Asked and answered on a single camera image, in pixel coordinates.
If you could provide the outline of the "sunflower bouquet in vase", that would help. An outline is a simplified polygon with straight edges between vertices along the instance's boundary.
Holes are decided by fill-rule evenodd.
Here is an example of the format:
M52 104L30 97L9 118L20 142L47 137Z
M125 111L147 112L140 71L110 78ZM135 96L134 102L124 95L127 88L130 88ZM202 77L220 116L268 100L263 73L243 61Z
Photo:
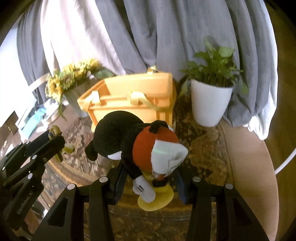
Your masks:
M61 117L63 117L62 100L65 94L90 80L91 75L102 80L114 77L115 73L104 67L97 59L92 58L68 64L62 70L54 69L53 74L47 75L45 94L58 102L58 113Z

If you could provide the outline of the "small yellow toy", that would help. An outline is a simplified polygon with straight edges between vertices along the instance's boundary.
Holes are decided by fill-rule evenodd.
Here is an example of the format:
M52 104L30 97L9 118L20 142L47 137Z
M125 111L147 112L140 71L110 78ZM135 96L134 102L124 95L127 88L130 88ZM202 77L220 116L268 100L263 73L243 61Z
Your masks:
M72 154L74 152L74 145L65 141L58 126L50 128L48 137L50 140L50 157L54 157L56 162L63 162L63 153Z

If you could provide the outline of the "mickey mouse plush toy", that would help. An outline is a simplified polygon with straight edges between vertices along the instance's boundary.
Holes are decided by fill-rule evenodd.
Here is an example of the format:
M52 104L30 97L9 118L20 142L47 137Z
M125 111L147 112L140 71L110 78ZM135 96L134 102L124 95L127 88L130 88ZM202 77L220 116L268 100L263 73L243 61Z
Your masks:
M99 121L85 154L91 161L99 155L122 161L133 180L133 192L139 196L139 207L156 211L173 200L168 177L185 160L188 149L165 121L144 123L118 110Z

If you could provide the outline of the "grey curtain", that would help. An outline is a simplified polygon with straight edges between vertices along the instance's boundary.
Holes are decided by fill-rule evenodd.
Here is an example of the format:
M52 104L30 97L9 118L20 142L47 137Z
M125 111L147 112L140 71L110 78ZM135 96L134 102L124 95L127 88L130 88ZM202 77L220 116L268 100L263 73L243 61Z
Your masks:
M16 46L27 82L50 73L41 38L43 1L23 13ZM278 98L278 50L264 1L95 1L126 74L151 66L176 79L195 52L205 49L204 37L235 49L243 70L243 94L235 87L224 118L245 126L265 140Z

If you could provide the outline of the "beige curtain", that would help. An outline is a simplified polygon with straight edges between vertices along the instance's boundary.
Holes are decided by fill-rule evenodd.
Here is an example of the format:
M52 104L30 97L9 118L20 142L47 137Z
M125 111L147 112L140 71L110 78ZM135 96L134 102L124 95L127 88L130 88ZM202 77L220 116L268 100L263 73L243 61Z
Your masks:
M95 1L49 0L41 6L40 28L49 71L96 59L125 75Z

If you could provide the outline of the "potted plant white pot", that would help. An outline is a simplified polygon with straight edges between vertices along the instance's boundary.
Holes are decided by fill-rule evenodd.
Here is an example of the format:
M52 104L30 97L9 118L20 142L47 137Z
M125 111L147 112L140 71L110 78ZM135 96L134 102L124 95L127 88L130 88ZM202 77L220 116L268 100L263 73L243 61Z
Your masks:
M230 103L234 87L243 70L234 62L235 49L217 44L211 36L204 37L204 51L188 61L181 72L191 81L192 113L201 126L216 126Z

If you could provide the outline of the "blue folded cloth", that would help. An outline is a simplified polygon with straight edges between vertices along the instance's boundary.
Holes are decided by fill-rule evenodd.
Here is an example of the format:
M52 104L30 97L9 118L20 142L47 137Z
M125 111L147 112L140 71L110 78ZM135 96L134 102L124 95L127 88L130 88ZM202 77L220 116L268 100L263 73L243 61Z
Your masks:
M25 141L30 137L45 115L46 109L42 107L29 118L24 127L19 130L22 141Z

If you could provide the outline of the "orange plastic storage crate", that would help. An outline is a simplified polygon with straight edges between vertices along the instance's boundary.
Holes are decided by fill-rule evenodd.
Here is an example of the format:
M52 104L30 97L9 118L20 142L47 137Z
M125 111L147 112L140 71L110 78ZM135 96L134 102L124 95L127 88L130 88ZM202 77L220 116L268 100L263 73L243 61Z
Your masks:
M173 126L176 96L172 74L153 66L147 73L99 80L77 102L89 114L92 130L104 116L116 110L133 113L145 123L160 120Z

